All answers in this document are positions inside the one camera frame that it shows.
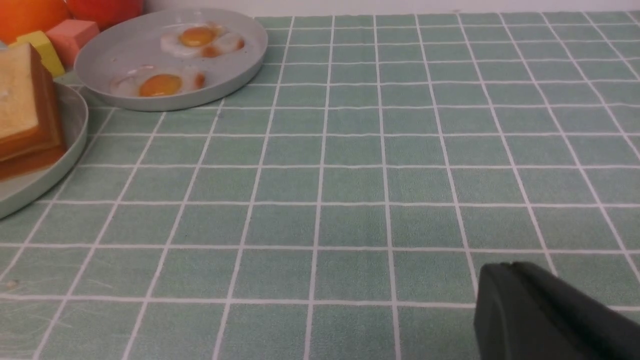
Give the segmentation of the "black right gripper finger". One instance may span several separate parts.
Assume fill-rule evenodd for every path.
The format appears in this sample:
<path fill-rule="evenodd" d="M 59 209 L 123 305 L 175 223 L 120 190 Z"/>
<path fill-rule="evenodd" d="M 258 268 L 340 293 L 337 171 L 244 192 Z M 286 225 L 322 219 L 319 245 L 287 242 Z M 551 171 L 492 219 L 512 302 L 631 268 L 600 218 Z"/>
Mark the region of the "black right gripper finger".
<path fill-rule="evenodd" d="M 637 360 L 639 325 L 528 261 L 480 269 L 473 319 L 482 360 Z"/>

